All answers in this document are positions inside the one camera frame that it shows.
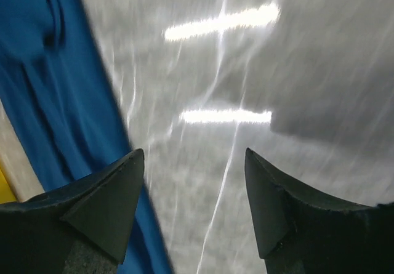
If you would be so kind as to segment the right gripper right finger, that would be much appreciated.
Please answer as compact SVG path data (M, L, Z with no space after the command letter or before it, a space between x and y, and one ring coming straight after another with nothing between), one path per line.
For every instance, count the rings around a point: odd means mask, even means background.
M251 149L244 173L268 273L393 272L393 204L365 206L329 195Z

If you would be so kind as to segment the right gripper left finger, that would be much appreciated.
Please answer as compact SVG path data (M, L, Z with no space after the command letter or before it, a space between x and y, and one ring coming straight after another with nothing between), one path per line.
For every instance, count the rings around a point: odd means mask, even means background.
M116 273L143 185L144 153L19 203L1 205L2 273Z

